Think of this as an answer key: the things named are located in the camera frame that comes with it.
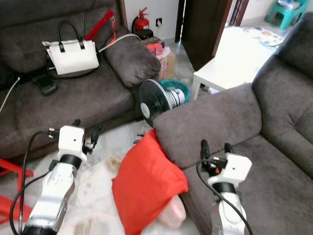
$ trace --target orange pillow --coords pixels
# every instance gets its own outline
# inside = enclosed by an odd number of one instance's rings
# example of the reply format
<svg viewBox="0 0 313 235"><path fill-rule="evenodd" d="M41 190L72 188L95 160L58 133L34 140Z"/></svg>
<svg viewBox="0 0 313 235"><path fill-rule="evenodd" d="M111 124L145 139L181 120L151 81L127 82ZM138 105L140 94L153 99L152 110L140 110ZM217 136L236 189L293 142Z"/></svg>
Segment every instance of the orange pillow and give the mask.
<svg viewBox="0 0 313 235"><path fill-rule="evenodd" d="M187 178L149 131L122 161L112 190L126 235L140 235L170 200L188 191Z"/></svg>

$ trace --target floor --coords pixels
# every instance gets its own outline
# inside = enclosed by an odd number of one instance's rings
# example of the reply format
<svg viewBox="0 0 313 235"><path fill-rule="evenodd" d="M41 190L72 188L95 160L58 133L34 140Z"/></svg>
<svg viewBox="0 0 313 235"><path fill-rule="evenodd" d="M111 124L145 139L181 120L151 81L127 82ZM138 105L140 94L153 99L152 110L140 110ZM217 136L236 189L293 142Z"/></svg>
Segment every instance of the floor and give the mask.
<svg viewBox="0 0 313 235"><path fill-rule="evenodd" d="M277 27L268 23L259 24L274 33ZM175 78L192 85L193 67L188 59L182 43L174 43L166 40L166 45L176 55ZM213 90L200 90L199 96L208 95ZM58 234L60 235L123 235L124 230L119 220L118 213L112 196L112 178L116 171L108 167L108 159L112 156L121 158L131 149L133 142L138 138L137 134L144 134L150 127L145 121L132 122L100 135L98 145L88 161L80 168L77 187L69 200L68 211ZM56 152L42 159L34 160L28 164L28 168L39 176L47 171L52 159L56 158ZM16 176L11 173L0 178L0 192L4 196L13 198L16 194ZM34 206L41 192L41 183L32 184L25 193L27 205ZM1 235L11 235L8 223L0 225ZM187 219L179 229L170 229L158 221L153 222L142 232L143 235L198 235L199 232L191 218Z"/></svg>

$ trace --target fire extinguisher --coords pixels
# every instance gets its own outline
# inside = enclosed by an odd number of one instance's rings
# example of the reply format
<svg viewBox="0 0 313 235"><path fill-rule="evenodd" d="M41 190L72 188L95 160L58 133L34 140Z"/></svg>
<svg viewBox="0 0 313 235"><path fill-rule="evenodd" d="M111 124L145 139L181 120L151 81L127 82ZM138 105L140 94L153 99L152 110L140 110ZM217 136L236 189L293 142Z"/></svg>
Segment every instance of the fire extinguisher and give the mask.
<svg viewBox="0 0 313 235"><path fill-rule="evenodd" d="M147 7L144 8L143 10L139 10L139 17L137 16L133 20L132 33L136 33L143 29L149 29L149 20L144 18L145 15L148 15L148 14L144 14L145 10L147 10Z"/></svg>

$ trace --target charging cable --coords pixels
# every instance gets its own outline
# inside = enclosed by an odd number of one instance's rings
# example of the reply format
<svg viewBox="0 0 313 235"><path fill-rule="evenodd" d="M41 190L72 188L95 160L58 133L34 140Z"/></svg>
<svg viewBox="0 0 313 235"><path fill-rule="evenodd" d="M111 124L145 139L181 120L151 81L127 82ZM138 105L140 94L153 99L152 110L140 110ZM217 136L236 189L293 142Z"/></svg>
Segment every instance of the charging cable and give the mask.
<svg viewBox="0 0 313 235"><path fill-rule="evenodd" d="M132 33L128 33L128 34L125 34L125 35L119 37L119 38L116 39L114 42L110 43L109 45L107 45L107 46L101 48L101 49L99 50L99 52L104 51L105 49L107 49L107 48L109 48L110 46L114 45L114 44L115 44L116 42L118 42L119 40L121 40L121 39L123 39L123 38L126 38L126 37L130 37L130 36L132 36L132 37L137 37L140 41L142 41L142 40L138 37L138 35L132 34Z"/></svg>
<svg viewBox="0 0 313 235"><path fill-rule="evenodd" d="M5 98L4 98L4 101L3 101L2 105L1 105L1 108L0 108L0 113L1 113L1 111L2 111L2 108L4 107L4 104L5 104L6 100L7 100L7 98L9 97L9 95L10 95L10 93L11 93L13 87L18 83L18 81L20 81L20 79L21 79L20 77L18 77L18 79L16 79L15 83L11 86L11 88L10 88L8 94L6 94L6 96L5 96Z"/></svg>

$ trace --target white table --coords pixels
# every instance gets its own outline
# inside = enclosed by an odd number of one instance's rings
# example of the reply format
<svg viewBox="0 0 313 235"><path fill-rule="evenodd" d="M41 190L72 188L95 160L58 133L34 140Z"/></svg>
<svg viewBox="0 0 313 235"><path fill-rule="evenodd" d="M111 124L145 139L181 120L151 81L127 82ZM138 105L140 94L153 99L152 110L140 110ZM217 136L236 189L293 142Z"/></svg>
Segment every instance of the white table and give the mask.
<svg viewBox="0 0 313 235"><path fill-rule="evenodd" d="M272 53L241 28L225 28L215 58L194 72L191 100L197 99L200 83L223 91L252 82Z"/></svg>

